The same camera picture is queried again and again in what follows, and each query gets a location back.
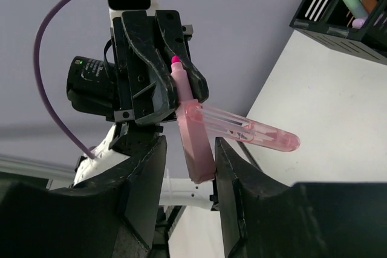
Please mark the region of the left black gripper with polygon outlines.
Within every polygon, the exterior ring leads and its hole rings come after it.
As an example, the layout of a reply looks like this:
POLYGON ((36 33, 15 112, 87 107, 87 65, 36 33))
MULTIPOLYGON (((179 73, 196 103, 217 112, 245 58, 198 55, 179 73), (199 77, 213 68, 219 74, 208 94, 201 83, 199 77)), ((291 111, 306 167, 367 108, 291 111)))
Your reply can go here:
POLYGON ((190 59, 188 39, 176 10, 126 11, 111 29, 115 73, 121 109, 138 125, 176 119, 177 89, 171 77, 171 58, 178 56, 187 72, 194 98, 209 98, 205 77, 190 59))

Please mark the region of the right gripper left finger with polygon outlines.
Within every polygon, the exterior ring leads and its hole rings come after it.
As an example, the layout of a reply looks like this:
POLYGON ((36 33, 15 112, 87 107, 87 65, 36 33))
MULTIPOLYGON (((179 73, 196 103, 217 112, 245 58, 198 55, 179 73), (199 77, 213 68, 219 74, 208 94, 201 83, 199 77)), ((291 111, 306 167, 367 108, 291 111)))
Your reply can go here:
POLYGON ((166 163, 164 136, 72 188, 1 180, 2 257, 150 257, 166 163))

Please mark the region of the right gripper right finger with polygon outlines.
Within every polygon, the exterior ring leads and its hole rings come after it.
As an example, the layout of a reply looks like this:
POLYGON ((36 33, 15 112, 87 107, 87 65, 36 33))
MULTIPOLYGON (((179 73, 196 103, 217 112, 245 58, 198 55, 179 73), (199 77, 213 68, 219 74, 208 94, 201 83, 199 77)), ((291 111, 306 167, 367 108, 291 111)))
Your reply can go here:
POLYGON ((385 257, 386 184, 286 186, 215 142, 226 257, 385 257))

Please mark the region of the pink highlighter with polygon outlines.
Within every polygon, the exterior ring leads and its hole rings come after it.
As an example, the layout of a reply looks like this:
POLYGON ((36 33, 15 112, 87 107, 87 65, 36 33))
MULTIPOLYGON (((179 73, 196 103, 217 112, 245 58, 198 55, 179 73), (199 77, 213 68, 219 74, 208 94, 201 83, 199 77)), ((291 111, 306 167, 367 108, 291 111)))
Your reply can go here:
POLYGON ((179 57, 172 57, 171 70, 178 92, 177 123, 192 182, 201 184, 215 178, 209 134, 280 152, 292 152, 300 146, 299 137, 291 132, 201 104, 193 97, 179 57))

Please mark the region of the purple highlighter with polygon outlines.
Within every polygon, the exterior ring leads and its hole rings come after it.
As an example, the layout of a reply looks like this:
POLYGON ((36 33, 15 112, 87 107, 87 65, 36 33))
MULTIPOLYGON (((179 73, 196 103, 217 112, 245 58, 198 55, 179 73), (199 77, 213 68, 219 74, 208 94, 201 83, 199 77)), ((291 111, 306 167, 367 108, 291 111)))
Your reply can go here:
POLYGON ((357 18, 353 20, 352 27, 355 29, 361 29, 363 25, 365 24, 366 19, 365 18, 357 18))

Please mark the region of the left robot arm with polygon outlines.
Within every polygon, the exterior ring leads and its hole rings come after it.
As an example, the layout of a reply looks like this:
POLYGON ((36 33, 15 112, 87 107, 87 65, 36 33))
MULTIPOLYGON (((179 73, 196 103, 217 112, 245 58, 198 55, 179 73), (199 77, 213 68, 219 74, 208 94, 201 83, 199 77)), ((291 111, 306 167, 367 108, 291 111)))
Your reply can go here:
POLYGON ((186 179, 164 179, 166 140, 161 124, 174 121, 177 86, 171 58, 187 71, 195 100, 209 98, 206 79, 190 59, 179 12, 124 11, 111 20, 108 48, 114 61, 75 57, 67 77, 67 97, 81 113, 112 123, 103 141, 81 158, 75 188, 90 186, 117 200, 118 211, 160 205, 210 209, 212 183, 197 189, 186 179))

